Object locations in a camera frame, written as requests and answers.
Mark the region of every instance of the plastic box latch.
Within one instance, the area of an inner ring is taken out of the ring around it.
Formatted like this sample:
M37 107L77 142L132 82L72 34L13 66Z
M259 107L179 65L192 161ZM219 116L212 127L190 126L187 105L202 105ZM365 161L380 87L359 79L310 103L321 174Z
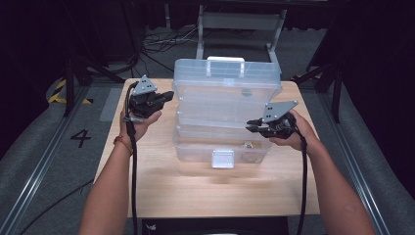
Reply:
M211 153L211 166L213 168L233 168L235 166L235 153L233 150L213 150Z

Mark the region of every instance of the hand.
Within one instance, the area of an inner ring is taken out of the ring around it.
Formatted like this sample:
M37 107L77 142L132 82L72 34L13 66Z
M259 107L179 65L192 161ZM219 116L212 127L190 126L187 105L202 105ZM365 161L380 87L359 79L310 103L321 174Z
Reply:
M299 113L297 113L295 110L290 110L290 113L294 116L294 118L296 118L297 127L299 128L302 136L304 136L308 145L315 140L318 140L314 130L311 128L310 124L304 117L299 115ZM295 150L301 150L301 140L300 136L297 133L293 133L288 139L271 137L269 138L269 141L280 146L291 146Z
M146 133L149 126L153 124L154 122L156 122L160 116L161 116L161 111L156 111L148 118L145 118L143 122L134 122L135 140L138 141L139 139L141 139L141 137L143 137L144 134ZM119 126L120 126L119 135L123 137L124 141L127 141L127 143L130 143L130 138L128 137L128 133L127 133L126 123L122 121L124 117L125 117L125 109L121 111L121 114L119 116Z

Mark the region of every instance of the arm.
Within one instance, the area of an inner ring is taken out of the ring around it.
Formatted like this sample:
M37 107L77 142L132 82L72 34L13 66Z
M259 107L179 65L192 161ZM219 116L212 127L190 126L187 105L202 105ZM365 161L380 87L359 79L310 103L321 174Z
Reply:
M135 139L139 140L150 124L161 116L155 112L142 123L135 123ZM124 112L120 115L122 140L131 146L125 123ZM122 234L128 214L128 176L130 151L120 141L116 141L103 170L98 176L86 199L79 234Z
M328 234L375 234L365 207L309 123L296 111L290 113L296 118L297 126L307 141L307 154L314 171L321 216ZM287 140L269 140L300 150L300 137L295 133Z

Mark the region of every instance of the wire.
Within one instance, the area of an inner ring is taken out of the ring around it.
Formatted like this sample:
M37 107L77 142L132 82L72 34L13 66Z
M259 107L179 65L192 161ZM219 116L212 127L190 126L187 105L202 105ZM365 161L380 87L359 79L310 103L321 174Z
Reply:
M138 63L138 60L134 59L136 57L137 57L136 54L132 55L132 58L128 59L127 62L125 62L126 63L125 67L120 68L120 69L116 69L116 70L109 70L109 72L114 73L114 74L119 74L119 73L130 70L131 68L133 68ZM92 70L89 70L88 72L90 72L93 75L103 75L101 72L93 70L93 68L92 68Z
M72 17L72 15L70 14L70 11L69 11L69 9L68 9L68 6L67 6L67 4L65 3L65 1L64 0L61 0L61 3L62 3L62 6L64 6L64 8L65 8L65 11L66 11L66 13L67 13L67 16L69 17L69 20L70 20L70 22L71 22L71 24L73 25L73 27L75 28L75 32L76 32L76 34L78 35L78 37L79 37L79 39L80 39L80 41L82 42L82 45L83 45L83 47L84 47L84 49L85 49L85 51L87 52L87 54L91 57L90 59L91 60L95 60L95 57L94 57L94 55L92 54L92 52L89 50L89 47L88 47L88 45L87 45L87 43L86 43L86 41L85 41L85 38L82 36L82 33L79 31L79 28L76 26L76 23L75 23L75 21L74 21L74 19L73 19L73 17ZM124 15L124 17L126 18L126 15L125 15L125 9L123 9L122 8L122 10L123 10L123 15ZM135 48L135 46L134 45L132 45L133 46L133 51L135 52L134 53L134 55L133 55L133 57L137 57L137 49ZM133 66L135 66L135 64L137 64L137 60L128 60L129 62L130 61L132 61L133 63L126 63L127 64L127 66L125 67L125 68L121 68L121 69L117 69L117 70L109 70L109 72L111 72L111 73L114 73L114 74L118 74L118 73L121 73L121 72L124 72L124 71L128 71L131 67L133 67ZM102 73L100 73L100 72L98 72L98 71L92 71L92 70L89 70L89 72L90 73L92 73L93 75L98 75L98 74L102 74Z
M140 76L140 77L142 76L142 75L140 74L140 72L138 72L137 68L135 68L135 67L134 67L134 70L138 73L138 76Z
M128 104L131 89L137 86L138 82L132 83L126 92L124 106L125 106L125 117L127 122L125 123L127 127L127 133L131 140L132 145L132 176L131 176L131 211L132 211L132 222L134 228L134 234L138 234L138 224L137 224L137 206L136 206L136 188L137 188L137 142L135 140L135 128L134 123L130 119Z
M295 124L294 132L300 136L301 140L301 153L302 153L302 198L301 198L301 212L300 212L300 222L299 228L297 230L297 235L300 235L302 232L302 226L304 224L305 218L305 206L307 201L307 141L304 136L300 133L299 128Z
M226 30L229 33L241 36L241 37L250 37L256 32L256 30L241 30L241 29L228 29Z
M146 72L147 72L147 73L146 73L146 75L147 75L147 76L149 76L149 77L151 77L151 76L150 76L150 72L149 72L149 70L148 70L148 68L147 68L147 63L146 63L146 62L143 60L143 58L141 58L141 57L140 57L140 60L141 60L141 61L143 62L143 64L144 64L144 69L145 69L145 70L146 70Z
M196 35L197 29L198 28L195 27L190 31L184 32L184 34L180 34L179 31L176 31L175 36L169 37L172 34L172 33L170 33L163 39L161 39L156 34L149 35L151 37L156 36L157 37L156 40L146 39L146 37L148 37L148 36L146 36L143 39L141 50L145 51L147 54L148 53L166 52L166 51L168 51L169 49L171 49L172 47L174 47L176 45L182 45L182 44L187 43L189 41L197 42L197 41L191 39ZM149 46L154 47L156 45L159 45L159 47L158 48L149 48Z
M68 194L64 195L63 198L61 198L60 200L58 200L57 202L55 202L54 204L52 204L51 206L49 206L47 209L45 209L43 212L41 212L37 217L35 217L19 234L23 235L25 233L25 231L27 231L27 229L33 225L34 222L37 221L37 219L39 219L43 214L45 214L46 212L48 212L51 208L53 208L54 206L56 206L58 203L60 203L61 201L63 201L64 199L66 199L67 197L71 196L72 194L74 194L75 192L81 190L83 187L85 187L86 185L92 183L94 181L94 179L89 180L88 182L82 184L81 186L77 187L76 189L70 191Z
M145 55L147 58L149 58L150 60L156 62L157 64L163 66L164 68L168 69L169 71L174 71L173 69L169 68L168 66L165 66L164 64L160 63L159 61L157 61L156 59L150 57L149 55L147 55L146 53L143 53L143 55Z

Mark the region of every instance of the wrist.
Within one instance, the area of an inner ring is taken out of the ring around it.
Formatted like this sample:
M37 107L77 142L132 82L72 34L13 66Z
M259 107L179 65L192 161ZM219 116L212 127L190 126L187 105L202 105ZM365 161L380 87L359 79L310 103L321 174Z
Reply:
M125 147L125 149L128 150L128 153L130 154L130 156L133 154L131 140L128 136L123 136L123 135L117 136L114 139L113 144L114 145L116 145L116 144L123 145Z
M324 148L323 144L317 137L314 138L307 138L307 154L310 156L314 155L315 153L321 152L321 148Z

